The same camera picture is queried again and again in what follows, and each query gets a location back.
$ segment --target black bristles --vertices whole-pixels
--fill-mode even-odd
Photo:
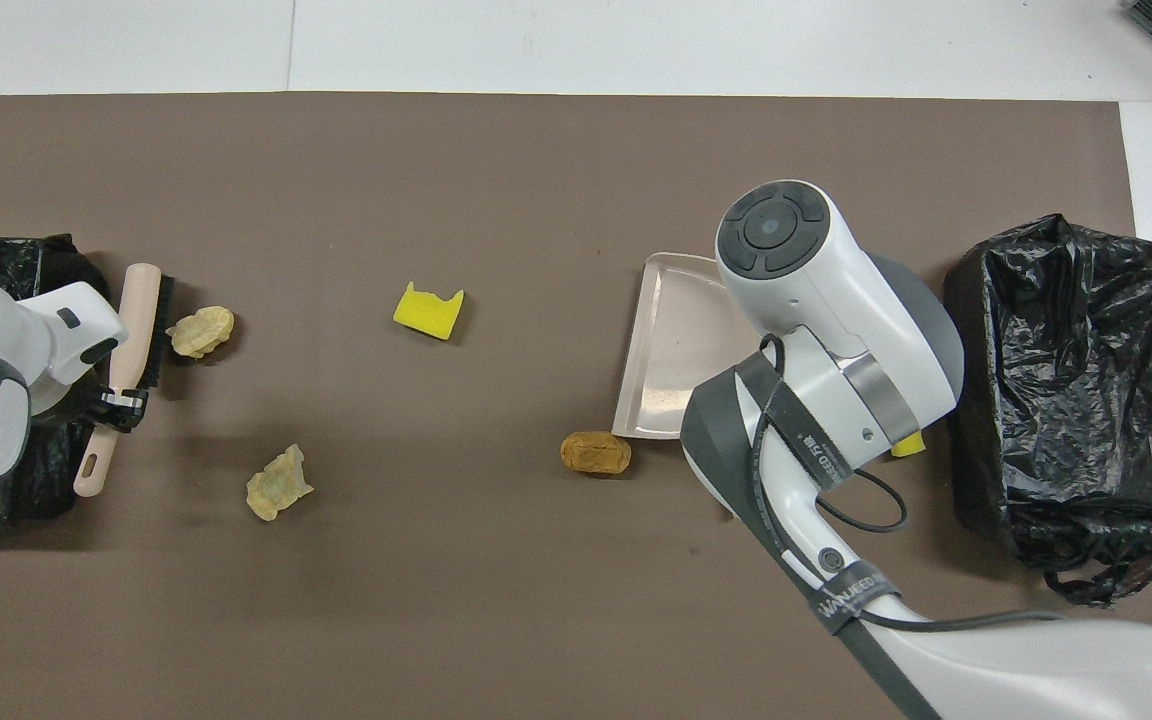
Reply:
[[[159,386],[162,362],[166,359],[168,348],[172,347],[168,327],[172,324],[172,294],[174,290],[175,278],[162,275],[159,282],[159,306],[154,313],[154,334],[150,338],[150,351],[145,357],[145,373],[141,374],[141,382],[136,384],[136,387],[141,389]]]

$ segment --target brown oval object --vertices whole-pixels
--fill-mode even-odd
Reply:
[[[577,473],[621,475],[630,465],[630,444],[605,430],[571,433],[560,452]]]

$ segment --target black trash bag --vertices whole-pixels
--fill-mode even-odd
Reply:
[[[945,302],[967,365],[948,420],[957,518],[1070,602],[1140,591],[1152,581],[1152,242],[1039,218],[969,251]],[[1100,566],[1091,579],[1058,575]]]
[[[0,287],[14,300],[74,282],[86,282],[109,298],[105,276],[78,252],[68,234],[41,240],[0,237]],[[54,518],[74,506],[73,479],[91,430],[82,420],[29,429],[17,469],[0,484],[0,528],[17,520]]]

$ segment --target beige dustpan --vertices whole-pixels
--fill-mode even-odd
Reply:
[[[612,433],[676,439],[691,388],[749,357],[758,340],[718,278],[717,263],[676,252],[650,256]]]

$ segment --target button pad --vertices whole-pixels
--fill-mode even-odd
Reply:
[[[828,232],[828,204],[814,188],[799,181],[761,184],[723,214],[718,255],[733,273],[779,278],[812,259]]]

